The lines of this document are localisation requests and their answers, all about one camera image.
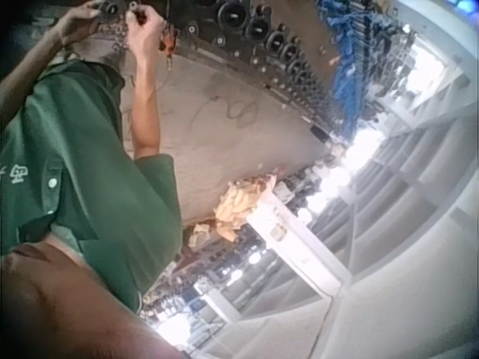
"hand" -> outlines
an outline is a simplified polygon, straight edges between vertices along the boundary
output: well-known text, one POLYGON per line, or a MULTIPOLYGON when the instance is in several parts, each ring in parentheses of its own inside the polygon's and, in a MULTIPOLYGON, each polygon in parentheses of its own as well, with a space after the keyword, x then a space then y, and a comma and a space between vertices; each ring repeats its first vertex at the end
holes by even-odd
POLYGON ((126 13, 128 47, 134 54, 137 64, 155 64, 166 21, 151 6, 140 5, 138 11, 146 17, 142 25, 138 23, 133 12, 126 13))
POLYGON ((69 10, 51 30, 52 36, 62 46, 67 46, 97 32, 97 18, 101 14, 97 7, 102 2, 103 0, 93 0, 69 10))

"lips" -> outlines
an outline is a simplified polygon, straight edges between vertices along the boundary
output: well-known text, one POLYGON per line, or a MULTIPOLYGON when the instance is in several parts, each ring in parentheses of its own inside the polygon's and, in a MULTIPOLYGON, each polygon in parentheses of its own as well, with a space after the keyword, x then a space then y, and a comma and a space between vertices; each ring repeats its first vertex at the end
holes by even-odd
POLYGON ((22 243, 21 245, 17 245, 13 250, 13 253, 18 254, 20 256, 33 258, 35 260, 45 260, 47 258, 45 254, 39 250, 38 248, 34 247, 33 245, 29 245, 28 243, 22 243))

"crumpled paper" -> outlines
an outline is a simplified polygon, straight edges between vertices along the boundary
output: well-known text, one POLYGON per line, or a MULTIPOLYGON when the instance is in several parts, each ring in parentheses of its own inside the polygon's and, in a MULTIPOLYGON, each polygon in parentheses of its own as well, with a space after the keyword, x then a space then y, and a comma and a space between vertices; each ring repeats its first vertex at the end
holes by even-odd
POLYGON ((246 223, 246 217, 256 208, 261 194, 273 190, 275 184, 274 174, 228 183, 226 194, 221 196, 219 205, 213 210, 217 233, 234 242, 237 237, 234 231, 246 223))

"shirt button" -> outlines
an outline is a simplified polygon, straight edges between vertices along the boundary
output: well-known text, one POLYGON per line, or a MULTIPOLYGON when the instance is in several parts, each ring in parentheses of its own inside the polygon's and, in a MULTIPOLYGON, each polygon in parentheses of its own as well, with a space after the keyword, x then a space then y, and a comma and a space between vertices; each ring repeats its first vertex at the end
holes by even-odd
POLYGON ((55 188, 56 185, 57 185, 58 181, 56 178, 51 178, 49 181, 48 181, 48 186, 50 188, 55 188))

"green short-sleeve shirt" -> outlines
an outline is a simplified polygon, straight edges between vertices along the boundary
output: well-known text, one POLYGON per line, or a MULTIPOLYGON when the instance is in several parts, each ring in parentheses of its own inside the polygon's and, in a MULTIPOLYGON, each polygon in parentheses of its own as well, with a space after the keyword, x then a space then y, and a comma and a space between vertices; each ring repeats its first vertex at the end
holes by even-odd
POLYGON ((180 248, 181 215, 173 159, 123 149, 123 85, 83 61, 40 77, 1 138, 1 254, 53 230, 137 310, 180 248))

